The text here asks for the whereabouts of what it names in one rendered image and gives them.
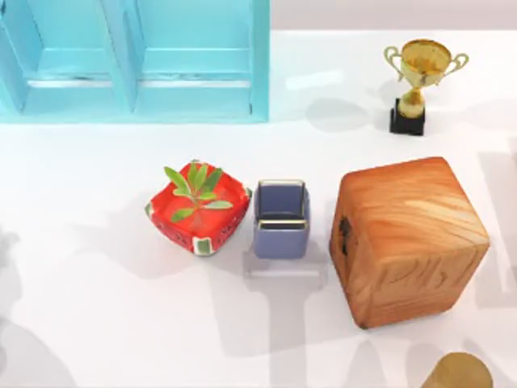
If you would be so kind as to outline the blue square cup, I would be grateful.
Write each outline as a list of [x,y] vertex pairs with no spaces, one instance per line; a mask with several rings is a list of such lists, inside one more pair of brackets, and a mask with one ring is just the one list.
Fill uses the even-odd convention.
[[301,179],[264,179],[254,192],[253,251],[260,259],[300,259],[310,234],[310,197]]

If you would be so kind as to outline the red plant pot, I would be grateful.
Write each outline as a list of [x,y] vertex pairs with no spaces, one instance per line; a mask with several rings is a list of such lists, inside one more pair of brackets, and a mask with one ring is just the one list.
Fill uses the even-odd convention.
[[[178,171],[184,177],[187,177],[192,161]],[[208,173],[220,168],[207,164]],[[252,197],[249,188],[223,171],[215,192],[220,199],[230,201],[233,207],[226,210],[199,209],[190,217],[173,223],[170,220],[172,214],[191,205],[187,198],[175,196],[174,189],[175,185],[169,180],[167,186],[145,206],[146,215],[170,241],[198,256],[210,256],[222,248],[244,219]]]

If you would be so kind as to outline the green plant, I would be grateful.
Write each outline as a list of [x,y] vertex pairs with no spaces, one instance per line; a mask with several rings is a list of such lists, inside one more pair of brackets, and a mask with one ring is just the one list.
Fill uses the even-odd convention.
[[215,168],[208,173],[208,164],[192,161],[188,167],[187,177],[171,167],[164,167],[166,176],[175,185],[173,194],[177,197],[187,198],[191,205],[177,209],[171,216],[173,223],[180,222],[199,209],[226,210],[233,204],[228,200],[220,199],[215,190],[223,175],[221,168]]

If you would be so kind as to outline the light blue rack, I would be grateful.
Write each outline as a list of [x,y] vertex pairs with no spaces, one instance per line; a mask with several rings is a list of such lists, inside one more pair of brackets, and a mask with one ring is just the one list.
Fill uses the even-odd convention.
[[0,123],[269,117],[271,0],[0,0]]

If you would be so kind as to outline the wooden block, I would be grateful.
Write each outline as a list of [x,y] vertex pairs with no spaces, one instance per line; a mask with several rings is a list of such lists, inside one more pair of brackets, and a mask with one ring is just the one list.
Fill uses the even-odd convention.
[[444,158],[349,172],[341,180],[329,249],[358,327],[450,310],[489,247]]

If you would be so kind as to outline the gold trophy black base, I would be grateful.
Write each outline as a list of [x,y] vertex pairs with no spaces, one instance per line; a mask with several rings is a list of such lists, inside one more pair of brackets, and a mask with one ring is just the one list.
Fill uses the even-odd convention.
[[397,98],[390,111],[389,131],[395,134],[422,136],[426,120],[426,104],[422,89],[438,85],[448,75],[469,63],[465,53],[452,55],[440,42],[429,39],[411,40],[401,48],[388,46],[384,59],[405,79],[411,89]]

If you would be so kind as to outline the tan wooden cylinder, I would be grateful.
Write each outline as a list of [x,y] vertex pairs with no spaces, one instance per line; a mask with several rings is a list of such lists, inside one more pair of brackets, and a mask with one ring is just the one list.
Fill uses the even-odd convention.
[[486,364],[467,352],[442,356],[420,388],[494,388]]

